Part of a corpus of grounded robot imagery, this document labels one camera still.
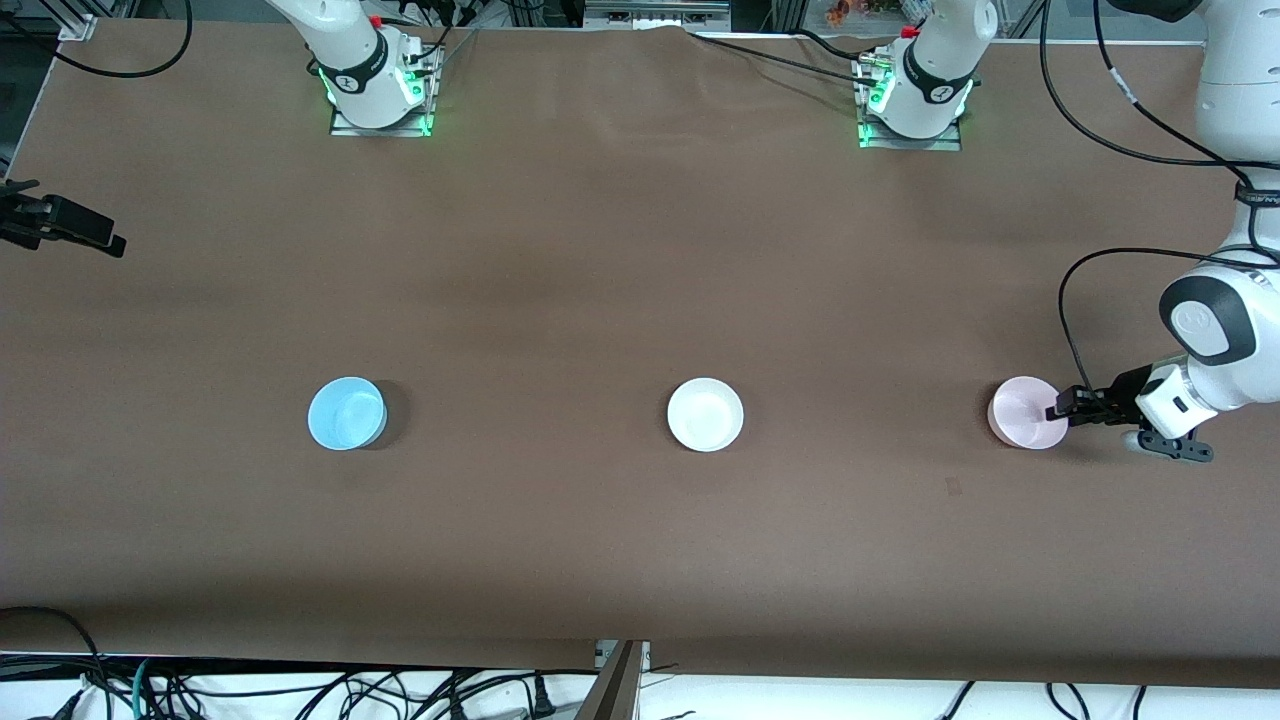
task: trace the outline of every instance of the brown tabletop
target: brown tabletop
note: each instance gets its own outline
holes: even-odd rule
[[[1075,379],[1074,259],[1207,251],[1233,211],[1225,172],[1070,131],[1034,53],[991,49],[959,154],[860,150],[840,81],[678,29],[483,32],[426,140],[329,137],[288,26],[198,23],[146,81],[59,64],[13,177],[129,247],[0,247],[0,600],[110,651],[548,666],[644,637],[686,671],[1275,684],[1275,407],[1204,425],[1208,466],[986,428],[998,380]],[[1179,151],[1094,50],[1053,58],[1100,131]],[[1198,49],[1116,60],[1192,127]],[[1082,270],[1096,379],[1176,350],[1184,268]],[[376,450],[307,433],[347,374],[388,392]],[[698,375],[746,407],[714,455],[664,427]],[[28,629],[4,644],[72,647]]]

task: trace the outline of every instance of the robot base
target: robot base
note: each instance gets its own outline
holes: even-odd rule
[[[869,77],[884,82],[886,65],[892,60],[884,55],[887,47],[877,47],[872,53],[864,53],[858,60],[850,61],[854,77]],[[854,86],[854,102],[858,106],[858,146],[859,147],[884,147],[888,150],[960,150],[960,123],[952,120],[947,129],[937,137],[919,140],[906,137],[890,129],[884,120],[868,109],[876,100],[877,92],[883,92],[881,87]]]
[[[416,47],[420,50],[421,45],[416,45]],[[337,137],[431,137],[431,128],[435,126],[435,101],[440,95],[440,61],[443,59],[444,46],[440,46],[410,67],[411,70],[424,73],[421,78],[410,81],[410,87],[421,91],[426,100],[411,109],[399,122],[384,128],[362,128],[352,124],[334,108],[333,117],[329,119],[329,135]]]

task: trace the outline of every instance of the white bowl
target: white bowl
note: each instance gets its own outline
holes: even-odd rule
[[[329,450],[356,450],[387,427],[387,404],[365,378],[338,378],[320,388],[307,410],[311,437]]]
[[[742,432],[742,401],[714,378],[694,378],[676,388],[667,404],[671,434],[689,450],[724,450]]]
[[[987,423],[1006,445],[1047,450],[1062,442],[1066,419],[1046,420],[1044,410],[1057,402],[1057,391],[1039,378],[1009,378],[987,406]]]

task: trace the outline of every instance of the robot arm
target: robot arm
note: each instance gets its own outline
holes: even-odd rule
[[[352,124],[384,128],[425,101],[422,41],[375,24],[358,0],[266,0],[302,33],[334,108]]]
[[[1233,160],[1280,161],[1280,10],[1274,0],[1111,0],[1162,19],[1197,12],[1207,42],[1196,128]],[[1215,256],[1275,265],[1280,256],[1280,170],[1248,168],[1235,223]],[[1187,352],[1156,366],[1137,404],[1178,438],[1219,413],[1280,401],[1280,269],[1201,263],[1160,299],[1160,318]]]
[[[877,51],[888,56],[892,74],[882,79],[868,111],[904,137],[942,135],[964,111],[973,72],[998,26],[991,0],[934,0],[918,36]]]

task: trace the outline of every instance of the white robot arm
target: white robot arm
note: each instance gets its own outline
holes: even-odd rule
[[[1004,423],[993,402],[992,427],[1007,437],[1009,428],[1056,423],[1051,434],[1060,438],[1062,424],[1137,424],[1126,437],[1132,448],[1208,461],[1212,450],[1194,439],[1201,423],[1280,401],[1280,169],[1258,167],[1280,161],[1280,8],[1275,0],[1107,1],[1170,22],[1193,12],[1204,19],[1197,132],[1208,150],[1247,163],[1239,170],[1248,178],[1236,187],[1234,227],[1212,256],[1238,265],[1201,261],[1161,295],[1161,320],[1185,354],[1121,373],[1097,393],[1071,387],[1053,407],[1006,413]]]
[[[877,50],[890,58],[892,74],[872,95],[868,111],[904,137],[942,135],[964,110],[973,72],[998,27],[991,0],[934,0],[918,35]]]
[[[375,27],[358,0],[266,1],[302,33],[329,100],[352,124],[384,128],[425,101],[420,38]]]

